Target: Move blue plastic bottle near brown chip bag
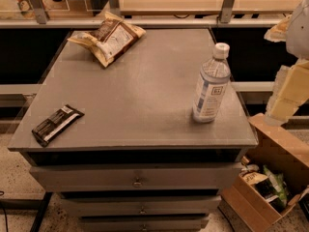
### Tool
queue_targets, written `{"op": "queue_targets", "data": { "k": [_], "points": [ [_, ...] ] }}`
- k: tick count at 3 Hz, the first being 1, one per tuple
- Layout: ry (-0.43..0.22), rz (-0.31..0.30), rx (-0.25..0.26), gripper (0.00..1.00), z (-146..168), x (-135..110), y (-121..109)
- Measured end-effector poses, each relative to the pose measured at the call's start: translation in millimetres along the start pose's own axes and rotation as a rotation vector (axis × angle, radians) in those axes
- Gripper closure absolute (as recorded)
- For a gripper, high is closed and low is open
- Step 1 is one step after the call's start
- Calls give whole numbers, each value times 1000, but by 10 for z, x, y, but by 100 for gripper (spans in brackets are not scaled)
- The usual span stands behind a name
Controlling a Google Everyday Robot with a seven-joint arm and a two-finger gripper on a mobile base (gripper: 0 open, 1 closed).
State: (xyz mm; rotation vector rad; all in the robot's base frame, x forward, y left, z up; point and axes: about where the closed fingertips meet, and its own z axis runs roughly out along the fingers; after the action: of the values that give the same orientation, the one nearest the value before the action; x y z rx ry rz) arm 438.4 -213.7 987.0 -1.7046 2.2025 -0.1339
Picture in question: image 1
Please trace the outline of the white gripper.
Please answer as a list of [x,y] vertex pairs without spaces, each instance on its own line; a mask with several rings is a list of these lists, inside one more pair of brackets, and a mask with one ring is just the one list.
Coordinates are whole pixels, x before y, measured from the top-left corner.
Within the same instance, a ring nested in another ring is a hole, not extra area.
[[[298,59],[309,59],[309,0],[302,0],[292,15],[268,29],[264,39],[274,43],[286,41],[290,54]],[[291,67],[282,66],[267,102],[265,122],[280,127],[308,100],[309,61],[297,60]]]

